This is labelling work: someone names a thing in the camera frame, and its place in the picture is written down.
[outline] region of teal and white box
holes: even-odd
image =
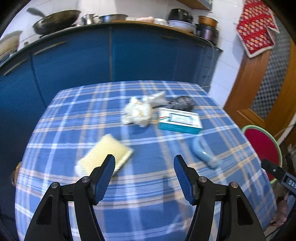
[[[198,134],[202,130],[200,117],[196,113],[159,108],[159,129]]]

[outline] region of red patterned towel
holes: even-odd
[[[273,31],[279,33],[270,8],[261,0],[245,0],[237,32],[249,58],[274,47]]]

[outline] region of yellow sponge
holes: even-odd
[[[101,138],[85,157],[77,162],[75,170],[79,176],[89,176],[95,167],[101,166],[108,154],[112,154],[115,157],[114,175],[132,153],[133,149],[122,145],[111,134],[107,134]]]

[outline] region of frying pan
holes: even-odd
[[[27,12],[42,17],[32,26],[35,33],[40,35],[47,35],[70,27],[80,14],[78,10],[66,10],[45,16],[45,14],[35,8],[28,8]]]

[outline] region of silver bolt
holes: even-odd
[[[89,181],[89,179],[90,178],[88,176],[85,176],[85,177],[82,178],[82,182],[87,183]]]
[[[57,188],[58,185],[59,185],[59,183],[55,182],[55,183],[52,183],[50,186],[51,186],[52,188]]]
[[[238,185],[237,183],[235,183],[235,182],[232,182],[232,183],[231,183],[231,186],[232,186],[233,188],[238,188],[238,187],[239,187],[239,185]]]
[[[206,177],[199,177],[198,180],[202,183],[205,183],[207,181],[207,178]]]

